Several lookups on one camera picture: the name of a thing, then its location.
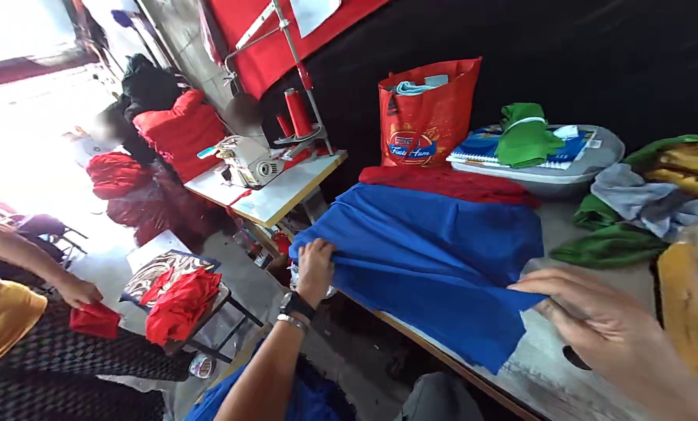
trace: black patterned clothing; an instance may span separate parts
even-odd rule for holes
[[[141,393],[95,375],[185,380],[193,354],[168,357],[146,338],[73,332],[71,308],[50,300],[37,324],[0,359],[0,421],[157,421],[160,392]]]

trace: black backdrop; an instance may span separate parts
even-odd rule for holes
[[[329,200],[380,163],[378,81],[478,56],[472,127],[520,101],[604,126],[629,151],[698,133],[698,0],[391,0],[306,60],[331,142],[349,151],[322,184]],[[289,87],[301,90],[294,70],[261,100],[269,140]]]

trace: green fabric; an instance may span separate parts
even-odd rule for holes
[[[512,168],[527,168],[541,165],[546,155],[553,154],[564,146],[564,140],[554,136],[543,121],[515,122],[527,117],[541,117],[543,110],[535,103],[512,103],[502,107],[504,119],[501,122],[504,133],[499,138],[495,155],[499,163]]]
[[[644,228],[618,223],[551,251],[553,259],[591,269],[615,269],[645,262],[668,248],[668,243]]]
[[[698,135],[684,135],[655,141],[634,152],[622,162],[638,174],[652,169],[663,149],[686,142],[698,142]],[[593,194],[585,196],[573,223],[593,231],[586,237],[567,242],[551,251],[551,258],[594,269],[613,269],[644,262],[663,253],[668,243],[652,232],[621,223],[624,220]]]

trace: thread spool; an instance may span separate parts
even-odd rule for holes
[[[287,100],[287,107],[289,108],[289,114],[292,116],[292,124],[297,137],[311,134],[313,132],[312,122],[307,117],[305,103],[302,101],[299,92],[294,88],[289,88],[284,91],[284,97]]]
[[[290,137],[294,134],[294,127],[292,126],[292,122],[289,121],[286,116],[283,114],[279,114],[276,116],[276,119],[279,121],[279,126],[281,126],[281,131],[284,132],[284,137]]]

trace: notebook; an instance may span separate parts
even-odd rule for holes
[[[550,126],[554,131],[560,126]],[[495,156],[499,137],[502,136],[502,128],[499,124],[482,127],[469,133],[466,140],[453,149],[447,160],[454,163],[476,163],[485,166],[508,167],[498,162]],[[578,136],[566,139],[564,146],[557,149],[556,153],[546,157],[546,162],[537,166],[541,168],[567,169],[582,157],[585,148],[596,137],[596,132],[589,129],[579,129]]]

